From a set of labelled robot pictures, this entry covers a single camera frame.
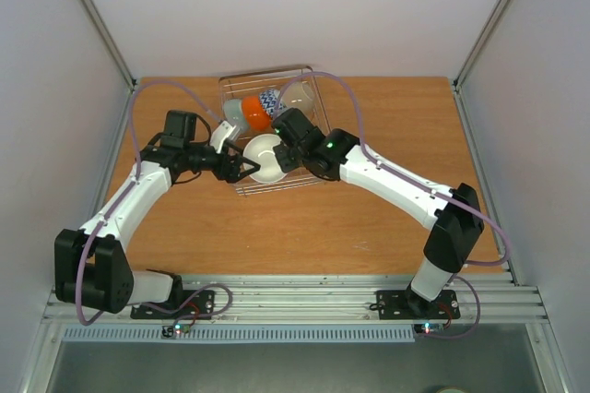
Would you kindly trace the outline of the striped ceramic bowl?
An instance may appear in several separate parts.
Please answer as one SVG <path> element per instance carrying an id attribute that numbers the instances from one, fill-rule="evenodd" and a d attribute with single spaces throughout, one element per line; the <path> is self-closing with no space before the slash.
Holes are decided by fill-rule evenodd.
<path id="1" fill-rule="evenodd" d="M 245 146 L 243 156 L 261 165 L 259 172 L 251 177 L 259 184 L 274 184 L 282 180 L 283 173 L 273 152 L 273 147 L 280 143 L 280 137 L 274 134 L 263 134 L 251 139 Z"/>

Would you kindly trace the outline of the chrome wire dish rack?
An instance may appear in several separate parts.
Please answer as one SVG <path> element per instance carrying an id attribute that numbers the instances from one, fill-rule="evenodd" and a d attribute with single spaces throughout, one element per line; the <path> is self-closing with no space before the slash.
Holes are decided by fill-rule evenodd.
<path id="1" fill-rule="evenodd" d="M 278 131 L 270 124 L 274 112 L 300 109 L 312 125 L 324 133 L 331 130 L 317 80 L 300 78 L 312 72 L 308 65 L 289 65 L 246 71 L 221 77 L 218 81 L 223 115 L 239 127 L 235 144 L 260 165 L 260 170 L 237 183 L 241 196 L 315 185 L 320 179 L 300 167 L 284 172 L 274 147 Z"/>

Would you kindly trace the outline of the white and orange bowl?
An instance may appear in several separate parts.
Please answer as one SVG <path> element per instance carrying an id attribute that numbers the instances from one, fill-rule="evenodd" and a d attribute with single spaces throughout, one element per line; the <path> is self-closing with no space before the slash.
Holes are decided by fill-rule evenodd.
<path id="1" fill-rule="evenodd" d="M 255 95 L 242 99 L 242 113 L 248 125 L 255 131 L 265 131 L 271 125 L 270 116 Z"/>

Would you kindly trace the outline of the beige speckled ceramic bowl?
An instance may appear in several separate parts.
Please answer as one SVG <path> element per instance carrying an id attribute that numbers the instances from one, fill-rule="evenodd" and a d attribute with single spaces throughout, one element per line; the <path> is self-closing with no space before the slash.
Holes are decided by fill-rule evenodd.
<path id="1" fill-rule="evenodd" d="M 310 114 L 314 108 L 314 92 L 308 82 L 298 81 L 290 85 L 282 95 L 279 106 L 297 108 L 304 114 Z"/>

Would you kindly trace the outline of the blue zigzag patterned bowl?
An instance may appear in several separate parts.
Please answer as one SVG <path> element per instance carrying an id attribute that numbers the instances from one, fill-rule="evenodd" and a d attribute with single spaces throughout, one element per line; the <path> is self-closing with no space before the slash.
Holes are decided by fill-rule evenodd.
<path id="1" fill-rule="evenodd" d="M 275 118 L 275 113 L 282 114 L 287 110 L 286 104 L 278 98 L 279 94 L 279 89 L 265 89 L 258 94 L 258 100 L 271 120 Z"/>

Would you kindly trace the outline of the teal patterned ceramic bowl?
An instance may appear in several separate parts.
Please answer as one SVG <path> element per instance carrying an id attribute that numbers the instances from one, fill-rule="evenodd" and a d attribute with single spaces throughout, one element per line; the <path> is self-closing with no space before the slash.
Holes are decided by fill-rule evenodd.
<path id="1" fill-rule="evenodd" d="M 245 119 L 242 111 L 242 101 L 239 99 L 230 99 L 223 103 L 223 112 L 226 120 L 232 125 L 237 126 L 242 133 L 246 133 L 250 126 Z"/>

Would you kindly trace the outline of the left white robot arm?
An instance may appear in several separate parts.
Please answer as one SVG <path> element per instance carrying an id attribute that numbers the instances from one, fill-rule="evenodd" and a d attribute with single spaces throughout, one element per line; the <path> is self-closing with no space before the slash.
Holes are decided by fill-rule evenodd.
<path id="1" fill-rule="evenodd" d="M 165 317 L 179 315 L 186 296 L 172 273 L 133 271 L 126 249 L 154 204 L 184 173 L 210 172 L 235 184 L 261 166 L 246 158 L 233 140 L 239 133 L 227 122 L 208 129 L 204 141 L 195 130 L 202 117 L 172 110 L 162 132 L 140 151 L 136 164 L 106 205 L 76 230 L 62 230 L 54 241 L 54 286 L 58 300 L 71 303 L 79 321 L 83 310 L 116 314 L 128 305 L 152 303 Z"/>

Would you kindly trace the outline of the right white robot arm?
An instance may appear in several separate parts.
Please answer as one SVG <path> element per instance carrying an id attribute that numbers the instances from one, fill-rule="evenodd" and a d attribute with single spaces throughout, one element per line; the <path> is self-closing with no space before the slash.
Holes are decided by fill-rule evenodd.
<path id="1" fill-rule="evenodd" d="M 402 307 L 412 318 L 436 309 L 444 285 L 466 263 L 484 230 L 476 190 L 425 179 L 379 155 L 368 158 L 360 139 L 342 129 L 324 134 L 298 109 L 288 109 L 272 123 L 280 138 L 274 147 L 281 169 L 302 167 L 325 181 L 364 189 L 402 209 L 428 232 L 419 270 L 405 289 Z"/>

